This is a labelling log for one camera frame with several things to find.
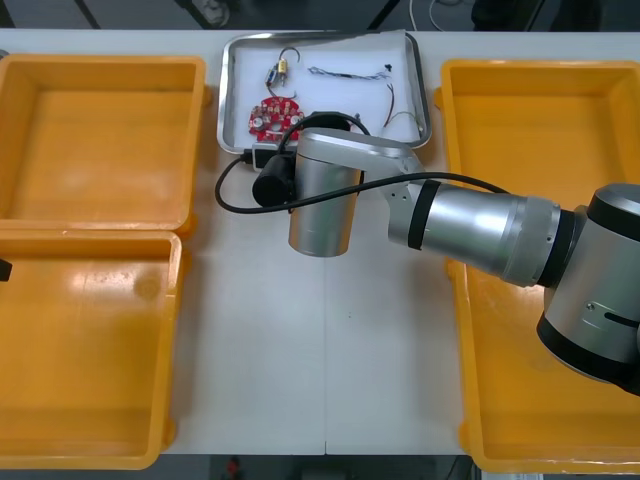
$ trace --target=black cable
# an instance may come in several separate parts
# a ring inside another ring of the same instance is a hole
[[[240,213],[244,215],[256,215],[260,213],[272,213],[272,212],[282,212],[285,210],[290,210],[292,208],[300,208],[306,207],[308,205],[313,205],[315,203],[326,202],[327,200],[333,200],[334,198],[344,197],[346,195],[351,195],[353,193],[363,192],[365,190],[371,190],[373,188],[384,187],[387,185],[393,185],[395,183],[404,183],[411,182],[416,180],[429,180],[429,179],[439,179],[439,180],[453,180],[458,182],[468,183],[469,185],[474,185],[476,187],[483,188],[493,193],[509,193],[506,190],[496,187],[487,182],[483,182],[482,180],[478,180],[473,177],[468,177],[466,175],[460,175],[458,173],[448,173],[448,172],[419,172],[419,173],[409,173],[406,175],[397,175],[395,177],[383,178],[381,180],[374,180],[372,182],[362,183],[360,185],[353,185],[347,188],[341,188],[339,190],[334,190],[333,192],[323,193],[322,195],[316,195],[314,197],[305,198],[302,200],[294,200],[293,202],[285,203],[284,205],[275,205],[273,207],[235,207],[233,205],[229,205],[222,199],[221,189],[222,183],[224,179],[229,175],[229,172],[233,167],[235,167],[238,163],[243,162],[244,160],[239,157],[232,161],[227,168],[223,170],[220,174],[220,178],[216,182],[215,188],[215,197],[216,201],[222,208],[229,212]]]
[[[89,25],[91,25],[91,28],[93,28],[94,30],[100,30],[100,25],[98,24],[96,17],[93,16],[93,13],[91,13],[91,10],[89,10],[87,4],[84,3],[84,0],[74,1],[76,2],[76,6],[78,7],[78,9],[80,10],[80,13],[82,13],[87,22],[89,22]]]
[[[0,28],[16,28],[4,0],[0,0]]]
[[[185,9],[187,13],[191,15],[191,18],[196,21],[200,28],[202,28],[203,30],[213,30],[213,26],[211,25],[211,23],[209,23],[207,17],[205,17],[202,12],[198,10],[198,7],[196,7],[191,0],[174,1],[180,8]]]
[[[455,460],[451,464],[451,468],[449,469],[449,473],[447,474],[446,477],[444,477],[444,480],[449,480],[451,478],[451,474],[453,473],[453,470],[456,468],[456,464],[458,463],[458,460],[460,460],[460,455],[456,456]]]
[[[316,112],[316,113],[312,113],[308,117],[303,118],[295,125],[290,126],[287,129],[287,131],[284,132],[284,134],[282,135],[282,138],[280,139],[280,144],[278,145],[277,153],[278,154],[284,153],[284,147],[287,146],[287,142],[291,138],[291,135],[293,135],[295,132],[309,125],[310,123],[313,123],[318,117],[327,117],[327,116],[338,117],[338,118],[347,120],[348,122],[353,123],[360,130],[362,130],[362,133],[364,133],[365,135],[371,135],[369,133],[369,130],[367,130],[367,128],[362,124],[362,122],[357,118],[352,117],[351,115],[347,115],[346,113],[340,113],[340,112]]]

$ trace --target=yellow tray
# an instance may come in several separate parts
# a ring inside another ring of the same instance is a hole
[[[181,252],[170,232],[0,231],[0,468],[137,469],[170,444]]]
[[[436,104],[449,168],[573,209],[640,183],[635,63],[453,60]],[[460,442],[491,472],[640,473],[640,398],[563,366],[535,332],[540,287],[450,262],[462,365]]]
[[[197,57],[0,62],[0,228],[187,232],[205,98]]]

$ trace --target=red circuit board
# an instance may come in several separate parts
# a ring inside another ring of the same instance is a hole
[[[304,113],[296,102],[286,97],[265,98],[260,105],[253,107],[249,118],[249,133],[257,137],[258,142],[279,142],[282,134],[304,118]],[[298,140],[298,132],[291,135]]]

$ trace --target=white table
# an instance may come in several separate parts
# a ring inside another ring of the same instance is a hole
[[[242,33],[2,30],[0,48],[199,55],[216,86],[224,44]],[[640,60],[640,34],[414,35],[430,101],[441,64],[453,57]],[[212,191],[229,157],[216,154],[216,108],[203,132],[170,452],[459,453],[458,352],[442,259],[389,243],[387,207],[375,192],[358,200],[349,252],[327,260],[288,246],[286,213],[221,211]],[[420,156],[437,170],[445,165],[442,125],[430,109],[433,137]],[[238,168],[226,198],[248,204],[254,176]]]

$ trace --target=robotic arm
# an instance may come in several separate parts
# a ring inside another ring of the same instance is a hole
[[[411,149],[351,132],[306,129],[298,199],[422,171]],[[389,239],[434,250],[518,286],[546,287],[537,332],[561,362],[640,395],[640,186],[613,184],[571,212],[550,200],[432,180],[381,187]],[[346,252],[356,195],[296,208],[289,243],[305,255]]]

